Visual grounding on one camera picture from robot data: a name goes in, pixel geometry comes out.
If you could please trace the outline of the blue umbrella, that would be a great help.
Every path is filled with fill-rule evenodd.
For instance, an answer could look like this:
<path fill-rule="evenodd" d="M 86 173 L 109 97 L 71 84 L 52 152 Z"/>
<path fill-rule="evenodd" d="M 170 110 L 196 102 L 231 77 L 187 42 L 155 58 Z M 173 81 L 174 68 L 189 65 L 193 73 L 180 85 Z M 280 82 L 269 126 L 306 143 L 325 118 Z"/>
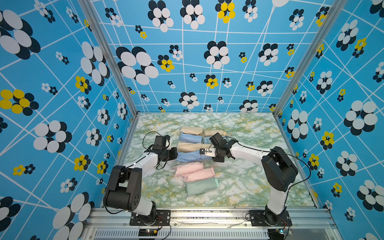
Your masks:
<path fill-rule="evenodd" d="M 210 140 L 210 137 L 203 137 L 202 140 L 203 140 L 202 141 L 203 144 L 211 144 L 212 143 L 211 140 Z"/>
<path fill-rule="evenodd" d="M 201 157 L 200 157 L 201 161 L 212 160 L 212 159 L 213 159 L 212 156 L 207 156 L 207 155 L 201 155 Z"/>

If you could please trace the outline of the blue umbrella sleeve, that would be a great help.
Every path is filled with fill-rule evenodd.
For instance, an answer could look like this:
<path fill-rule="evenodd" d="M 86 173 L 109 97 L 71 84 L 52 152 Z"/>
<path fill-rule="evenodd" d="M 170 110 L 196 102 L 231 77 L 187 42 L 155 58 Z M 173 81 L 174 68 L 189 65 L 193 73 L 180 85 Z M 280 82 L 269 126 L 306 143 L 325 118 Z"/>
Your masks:
<path fill-rule="evenodd" d="M 187 153 L 179 152 L 176 160 L 183 163 L 195 162 L 201 160 L 201 154 L 199 151 Z"/>
<path fill-rule="evenodd" d="M 200 144 L 202 142 L 202 136 L 184 134 L 183 132 L 181 132 L 181 136 L 179 137 L 179 141 L 183 142 L 183 143 Z"/>

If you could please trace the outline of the beige umbrella sleeve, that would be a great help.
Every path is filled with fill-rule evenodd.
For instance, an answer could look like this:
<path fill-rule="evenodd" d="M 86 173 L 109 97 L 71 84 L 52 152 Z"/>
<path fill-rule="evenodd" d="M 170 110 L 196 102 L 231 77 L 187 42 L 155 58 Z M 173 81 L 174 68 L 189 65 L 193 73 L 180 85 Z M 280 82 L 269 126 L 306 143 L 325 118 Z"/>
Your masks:
<path fill-rule="evenodd" d="M 177 150 L 182 153 L 195 152 L 202 149 L 201 143 L 178 143 Z"/>
<path fill-rule="evenodd" d="M 203 134 L 203 131 L 204 129 L 199 127 L 186 127 L 186 126 L 181 127 L 181 132 L 183 134 L 188 134 L 188 135 L 201 136 Z"/>

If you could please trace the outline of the pink umbrella sleeve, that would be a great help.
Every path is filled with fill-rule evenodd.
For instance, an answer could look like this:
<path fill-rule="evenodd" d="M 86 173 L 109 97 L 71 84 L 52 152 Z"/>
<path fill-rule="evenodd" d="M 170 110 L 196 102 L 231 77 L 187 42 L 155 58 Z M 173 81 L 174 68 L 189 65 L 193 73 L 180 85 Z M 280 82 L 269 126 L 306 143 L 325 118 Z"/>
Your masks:
<path fill-rule="evenodd" d="M 204 164 L 201 162 L 193 162 L 193 163 L 187 163 L 183 165 L 177 165 L 175 166 L 175 177 L 185 175 L 185 174 L 190 174 L 194 173 L 199 170 L 204 169 Z"/>
<path fill-rule="evenodd" d="M 182 177 L 185 183 L 191 183 L 191 182 L 213 178 L 215 175 L 216 174 L 215 174 L 214 168 L 211 167 L 211 168 L 198 170 L 193 173 L 184 174 L 182 175 Z"/>

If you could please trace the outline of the beige umbrella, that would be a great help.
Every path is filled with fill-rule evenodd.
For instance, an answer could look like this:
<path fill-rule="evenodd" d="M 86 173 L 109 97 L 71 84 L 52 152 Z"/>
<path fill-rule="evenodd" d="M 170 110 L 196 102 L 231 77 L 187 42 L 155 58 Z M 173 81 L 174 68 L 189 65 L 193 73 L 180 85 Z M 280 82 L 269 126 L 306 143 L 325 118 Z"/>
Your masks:
<path fill-rule="evenodd" d="M 227 132 L 224 130 L 205 130 L 204 131 L 204 137 L 212 137 L 215 134 L 220 134 L 221 136 L 227 136 Z"/>
<path fill-rule="evenodd" d="M 202 149 L 208 149 L 210 148 L 211 144 L 201 144 Z"/>

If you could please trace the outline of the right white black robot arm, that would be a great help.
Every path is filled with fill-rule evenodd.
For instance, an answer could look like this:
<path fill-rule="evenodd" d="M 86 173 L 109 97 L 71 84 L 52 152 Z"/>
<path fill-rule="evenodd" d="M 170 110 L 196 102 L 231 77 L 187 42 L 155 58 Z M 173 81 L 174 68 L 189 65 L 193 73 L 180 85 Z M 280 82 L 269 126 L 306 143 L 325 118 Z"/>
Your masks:
<path fill-rule="evenodd" d="M 212 157 L 215 162 L 223 163 L 225 158 L 233 160 L 240 158 L 263 167 L 271 186 L 264 221 L 270 226 L 277 226 L 281 222 L 286 226 L 292 226 L 286 210 L 286 201 L 299 171 L 289 155 L 280 147 L 270 150 L 258 149 L 242 144 L 236 139 L 227 141 L 219 133 L 210 137 L 210 141 L 211 144 L 207 148 L 200 149 L 200 154 Z"/>

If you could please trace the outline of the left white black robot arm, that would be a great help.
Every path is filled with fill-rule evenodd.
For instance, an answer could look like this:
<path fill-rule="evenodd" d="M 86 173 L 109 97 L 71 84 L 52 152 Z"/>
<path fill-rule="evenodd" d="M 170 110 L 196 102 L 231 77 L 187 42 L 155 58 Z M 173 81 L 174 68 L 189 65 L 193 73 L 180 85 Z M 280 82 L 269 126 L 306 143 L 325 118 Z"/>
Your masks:
<path fill-rule="evenodd" d="M 156 203 L 141 197 L 142 177 L 160 162 L 175 160 L 177 156 L 176 147 L 149 150 L 131 165 L 114 166 L 104 193 L 105 209 L 128 211 L 138 216 L 142 222 L 154 222 L 157 218 Z"/>

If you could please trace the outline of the green umbrella sleeve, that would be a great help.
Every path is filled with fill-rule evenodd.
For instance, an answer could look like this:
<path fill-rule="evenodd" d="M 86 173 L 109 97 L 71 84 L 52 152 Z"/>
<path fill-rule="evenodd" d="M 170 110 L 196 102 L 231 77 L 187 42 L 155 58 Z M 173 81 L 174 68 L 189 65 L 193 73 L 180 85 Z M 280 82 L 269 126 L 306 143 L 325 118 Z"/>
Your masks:
<path fill-rule="evenodd" d="M 196 182 L 186 183 L 187 196 L 195 196 L 213 191 L 219 188 L 219 181 L 216 178 L 208 178 Z"/>

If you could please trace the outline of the circuit board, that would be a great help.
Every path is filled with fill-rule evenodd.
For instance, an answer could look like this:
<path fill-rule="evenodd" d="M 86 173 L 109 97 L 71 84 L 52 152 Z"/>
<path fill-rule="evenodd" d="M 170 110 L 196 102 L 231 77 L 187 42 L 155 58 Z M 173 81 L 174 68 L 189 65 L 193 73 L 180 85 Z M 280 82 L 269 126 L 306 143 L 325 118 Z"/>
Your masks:
<path fill-rule="evenodd" d="M 152 237 L 155 238 L 158 231 L 154 229 L 139 229 L 139 237 Z"/>
<path fill-rule="evenodd" d="M 284 240 L 285 235 L 280 230 L 268 230 L 269 240 Z"/>

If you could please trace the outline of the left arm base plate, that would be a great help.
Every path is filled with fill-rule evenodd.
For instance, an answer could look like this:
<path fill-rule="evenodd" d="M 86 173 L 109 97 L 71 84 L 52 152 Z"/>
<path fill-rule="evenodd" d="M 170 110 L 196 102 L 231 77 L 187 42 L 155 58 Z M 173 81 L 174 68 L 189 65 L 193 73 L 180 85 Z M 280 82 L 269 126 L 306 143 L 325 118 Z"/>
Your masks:
<path fill-rule="evenodd" d="M 149 216 L 139 215 L 132 213 L 130 219 L 130 226 L 150 227 L 169 226 L 171 220 L 170 210 L 156 210 L 150 213 Z"/>

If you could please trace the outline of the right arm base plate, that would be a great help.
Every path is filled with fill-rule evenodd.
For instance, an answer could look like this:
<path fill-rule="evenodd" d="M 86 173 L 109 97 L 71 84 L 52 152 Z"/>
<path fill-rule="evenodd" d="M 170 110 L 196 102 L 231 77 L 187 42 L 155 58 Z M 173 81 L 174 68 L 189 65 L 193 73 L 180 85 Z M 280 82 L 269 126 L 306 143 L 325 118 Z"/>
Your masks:
<path fill-rule="evenodd" d="M 287 210 L 283 210 L 279 215 L 266 210 L 251 210 L 250 222 L 253 227 L 291 227 L 292 220 Z"/>

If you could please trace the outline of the aluminium front rail frame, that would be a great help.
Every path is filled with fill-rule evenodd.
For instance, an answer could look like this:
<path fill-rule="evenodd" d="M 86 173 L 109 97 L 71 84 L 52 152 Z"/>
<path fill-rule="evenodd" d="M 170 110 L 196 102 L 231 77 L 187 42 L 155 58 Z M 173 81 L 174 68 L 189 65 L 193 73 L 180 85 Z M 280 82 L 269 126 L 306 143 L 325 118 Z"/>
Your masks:
<path fill-rule="evenodd" d="M 253 227 L 251 208 L 173 208 L 170 225 L 162 227 L 155 238 L 139 237 L 139 229 L 158 226 L 130 226 L 129 213 L 110 215 L 94 209 L 82 240 L 269 240 L 268 230 L 280 230 L 284 240 L 340 240 L 330 211 L 310 207 L 289 208 L 291 227 Z"/>

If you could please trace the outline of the left aluminium corner post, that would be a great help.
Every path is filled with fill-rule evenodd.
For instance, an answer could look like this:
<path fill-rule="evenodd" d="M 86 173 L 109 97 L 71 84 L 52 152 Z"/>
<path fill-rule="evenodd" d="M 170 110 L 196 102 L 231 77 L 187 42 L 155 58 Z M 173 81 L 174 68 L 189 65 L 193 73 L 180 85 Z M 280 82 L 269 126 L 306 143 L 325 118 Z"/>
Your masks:
<path fill-rule="evenodd" d="M 107 39 L 105 37 L 105 34 L 102 30 L 102 26 L 99 23 L 97 19 L 96 12 L 93 10 L 93 6 L 90 1 L 86 0 L 79 0 L 79 4 L 81 5 L 81 8 L 87 18 L 87 20 L 90 22 L 91 27 L 93 27 L 93 33 L 95 35 L 95 38 L 102 49 L 102 52 L 106 58 L 106 61 L 109 65 L 109 68 L 114 75 L 117 85 L 119 89 L 122 92 L 122 95 L 124 96 L 128 107 L 133 115 L 133 118 L 136 118 L 138 116 L 138 111 L 136 109 L 136 106 L 134 104 L 133 99 L 130 96 L 130 93 L 128 92 L 128 87 L 123 79 L 123 76 L 118 68 L 118 64 L 114 59 L 113 53 L 111 48 L 108 45 Z"/>

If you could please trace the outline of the aluminium corner post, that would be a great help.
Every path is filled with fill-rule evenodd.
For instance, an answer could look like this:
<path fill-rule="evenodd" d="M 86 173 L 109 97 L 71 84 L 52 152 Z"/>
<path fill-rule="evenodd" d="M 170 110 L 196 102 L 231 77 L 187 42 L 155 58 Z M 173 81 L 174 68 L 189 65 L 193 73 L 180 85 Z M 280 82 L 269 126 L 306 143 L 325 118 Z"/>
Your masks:
<path fill-rule="evenodd" d="M 279 113 L 283 109 L 283 107 L 287 104 L 289 97 L 294 89 L 294 87 L 299 83 L 302 75 L 305 73 L 306 69 L 308 68 L 309 64 L 311 63 L 318 47 L 323 43 L 326 36 L 328 35 L 329 31 L 333 27 L 335 21 L 339 17 L 342 9 L 346 5 L 348 1 L 347 0 L 337 0 L 334 1 L 327 19 L 324 21 L 322 26 L 319 28 L 318 32 L 316 33 L 313 41 L 311 42 L 309 48 L 307 49 L 306 53 L 304 54 L 304 57 L 300 61 L 300 64 L 298 65 L 298 69 L 296 70 L 296 73 L 292 80 L 290 80 L 289 84 L 287 85 L 282 97 L 280 98 L 277 107 L 273 113 L 274 117 L 277 119 Z"/>
<path fill-rule="evenodd" d="M 86 0 L 79 0 L 79 4 L 81 5 L 81 8 L 87 18 L 87 20 L 90 22 L 91 27 L 93 27 L 93 33 L 95 35 L 95 38 L 102 49 L 102 52 L 106 58 L 106 61 L 109 65 L 109 68 L 114 75 L 117 85 L 119 89 L 122 92 L 122 95 L 124 96 L 128 107 L 133 115 L 133 118 L 136 118 L 138 116 L 138 111 L 136 109 L 136 106 L 134 104 L 133 99 L 130 96 L 130 93 L 128 92 L 128 87 L 123 79 L 123 76 L 118 68 L 118 64 L 114 59 L 113 53 L 111 48 L 108 45 L 107 39 L 105 37 L 105 34 L 102 30 L 102 26 L 99 23 L 97 19 L 96 12 L 93 10 L 93 6 L 90 1 Z"/>

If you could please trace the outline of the right aluminium corner post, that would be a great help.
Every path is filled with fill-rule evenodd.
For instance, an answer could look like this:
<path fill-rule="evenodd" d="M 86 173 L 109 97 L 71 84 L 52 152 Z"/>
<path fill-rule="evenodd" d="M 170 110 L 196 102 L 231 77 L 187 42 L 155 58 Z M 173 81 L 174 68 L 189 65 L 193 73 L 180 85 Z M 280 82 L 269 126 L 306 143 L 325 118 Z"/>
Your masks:
<path fill-rule="evenodd" d="M 347 0 L 337 0 L 334 1 L 327 19 L 324 21 L 322 26 L 319 28 L 318 32 L 316 33 L 313 41 L 311 42 L 309 48 L 307 49 L 306 53 L 304 54 L 304 57 L 300 61 L 300 64 L 298 65 L 298 69 L 296 70 L 296 73 L 292 80 L 290 80 L 289 84 L 287 85 L 282 97 L 280 98 L 277 107 L 273 113 L 274 117 L 277 119 L 279 113 L 283 109 L 283 107 L 287 104 L 289 97 L 294 89 L 294 87 L 299 83 L 302 75 L 305 73 L 306 69 L 308 68 L 309 64 L 311 63 L 318 47 L 323 43 L 326 36 L 328 35 L 329 31 L 333 27 L 335 21 L 339 17 L 342 9 L 346 5 L 348 1 Z"/>

